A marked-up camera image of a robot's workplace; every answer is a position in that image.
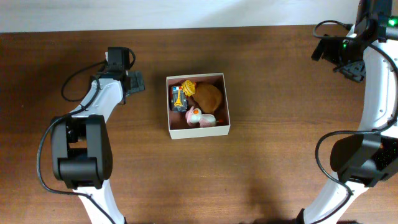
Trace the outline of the grey orange toy car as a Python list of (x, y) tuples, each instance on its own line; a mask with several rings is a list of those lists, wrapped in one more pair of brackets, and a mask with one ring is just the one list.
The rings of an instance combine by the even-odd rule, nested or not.
[(181, 86), (172, 86), (170, 89), (170, 109), (174, 113), (186, 112), (188, 108), (187, 97)]

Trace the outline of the yellow round fan toy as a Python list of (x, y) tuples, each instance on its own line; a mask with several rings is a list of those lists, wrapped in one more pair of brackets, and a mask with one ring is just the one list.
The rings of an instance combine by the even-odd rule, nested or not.
[(190, 80), (185, 80), (182, 84), (182, 91), (186, 96), (193, 96), (196, 93), (196, 83)]

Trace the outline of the white cardboard box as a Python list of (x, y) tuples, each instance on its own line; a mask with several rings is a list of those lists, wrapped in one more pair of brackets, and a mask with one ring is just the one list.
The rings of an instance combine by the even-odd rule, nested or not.
[[(184, 80), (191, 80), (193, 82), (207, 82), (219, 88), (223, 94), (223, 102), (221, 108), (215, 111), (216, 119), (221, 119), (221, 124), (209, 128), (194, 128), (187, 124), (185, 113), (174, 113), (171, 110), (171, 87)], [(210, 136), (224, 136), (228, 135), (231, 127), (228, 97), (226, 94), (226, 86), (223, 73), (207, 73), (196, 75), (179, 75), (166, 77), (166, 90), (167, 90), (167, 119), (168, 130), (171, 139), (186, 139), (186, 138), (201, 138)]]

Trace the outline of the white pink duck toy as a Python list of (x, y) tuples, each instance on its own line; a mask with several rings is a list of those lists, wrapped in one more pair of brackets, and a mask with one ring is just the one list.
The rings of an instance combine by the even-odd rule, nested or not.
[(210, 128), (224, 123), (222, 119), (216, 119), (212, 114), (203, 114), (201, 109), (194, 106), (185, 113), (185, 119), (192, 128)]

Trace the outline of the brown plush bear toy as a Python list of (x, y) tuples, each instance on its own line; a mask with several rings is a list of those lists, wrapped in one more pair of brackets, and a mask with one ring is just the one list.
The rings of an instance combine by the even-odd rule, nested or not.
[(196, 85), (193, 99), (203, 112), (214, 114), (223, 102), (222, 92), (212, 84), (200, 82)]

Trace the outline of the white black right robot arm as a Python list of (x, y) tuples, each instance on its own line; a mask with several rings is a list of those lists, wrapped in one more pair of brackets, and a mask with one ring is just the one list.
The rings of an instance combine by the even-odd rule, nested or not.
[(361, 194), (397, 173), (397, 17), (392, 1), (360, 0), (345, 36), (321, 35), (313, 60), (325, 59), (336, 72), (365, 82), (359, 128), (338, 131), (331, 171), (318, 197), (296, 223), (337, 223)]

